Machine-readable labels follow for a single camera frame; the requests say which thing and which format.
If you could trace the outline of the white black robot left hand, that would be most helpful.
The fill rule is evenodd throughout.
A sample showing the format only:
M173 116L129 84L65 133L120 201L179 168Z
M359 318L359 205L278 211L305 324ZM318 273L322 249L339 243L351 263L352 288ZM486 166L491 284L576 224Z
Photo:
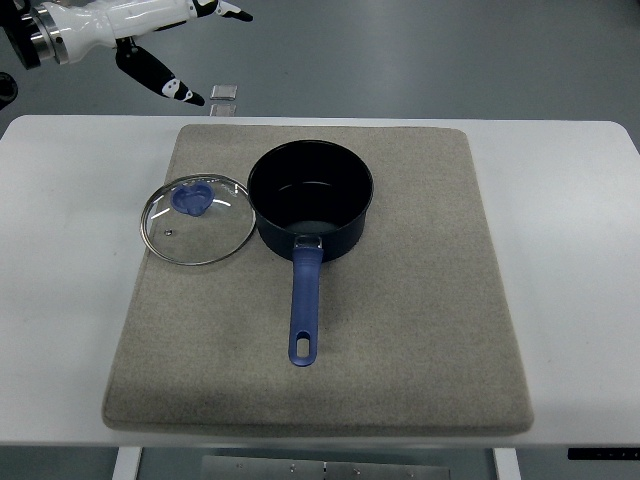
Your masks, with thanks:
M36 59L53 58L72 64L95 47L116 51L116 65L133 80L159 96L202 106L192 91L135 39L216 14L251 22L253 16L226 1L149 0L92 1L83 7L43 2L19 15Z

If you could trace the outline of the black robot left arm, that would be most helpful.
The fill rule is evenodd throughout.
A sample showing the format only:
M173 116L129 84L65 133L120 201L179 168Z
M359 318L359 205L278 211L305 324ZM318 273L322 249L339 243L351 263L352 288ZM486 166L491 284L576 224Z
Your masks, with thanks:
M1 0L1 28L14 52L27 70L40 67L34 36L40 34L33 19L31 1ZM18 96L18 85L9 73L1 71L1 111Z

